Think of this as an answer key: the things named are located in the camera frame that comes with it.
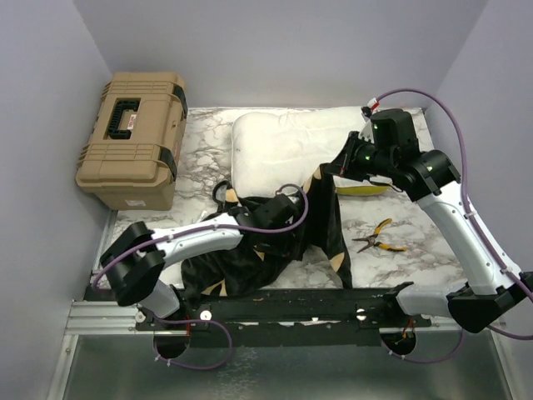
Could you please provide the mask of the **black yellow flower pillowcase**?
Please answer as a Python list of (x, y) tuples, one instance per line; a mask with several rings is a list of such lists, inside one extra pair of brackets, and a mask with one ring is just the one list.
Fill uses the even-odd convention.
[(237, 297), (274, 283), (310, 247), (326, 255), (344, 288), (352, 288), (351, 260), (341, 229), (341, 213), (333, 176), (320, 165), (303, 186), (309, 202), (302, 225), (277, 235), (247, 233), (239, 245), (182, 262), (185, 298)]

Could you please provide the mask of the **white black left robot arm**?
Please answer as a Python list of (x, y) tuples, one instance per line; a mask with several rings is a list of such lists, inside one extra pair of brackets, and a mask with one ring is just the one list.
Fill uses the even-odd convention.
[(177, 291), (160, 276), (171, 265), (215, 251), (237, 248), (252, 234), (270, 237), (290, 233), (306, 219), (309, 202), (305, 194), (277, 194), (255, 211), (235, 206), (210, 219), (184, 227), (152, 230), (135, 222), (104, 252), (102, 279), (111, 287), (121, 307), (139, 304), (165, 328), (182, 323), (184, 309)]

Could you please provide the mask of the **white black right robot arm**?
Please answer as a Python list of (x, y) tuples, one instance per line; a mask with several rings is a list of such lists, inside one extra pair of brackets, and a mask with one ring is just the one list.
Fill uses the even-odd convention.
[(389, 178), (437, 226), (459, 261), (466, 283), (452, 289), (411, 283), (382, 306), (384, 319), (400, 326), (412, 315), (453, 319), (469, 333), (488, 328), (532, 290), (503, 251), (466, 195), (466, 179), (441, 151), (422, 152), (411, 115), (399, 108), (363, 114), (371, 137), (349, 133), (326, 173), (355, 181)]

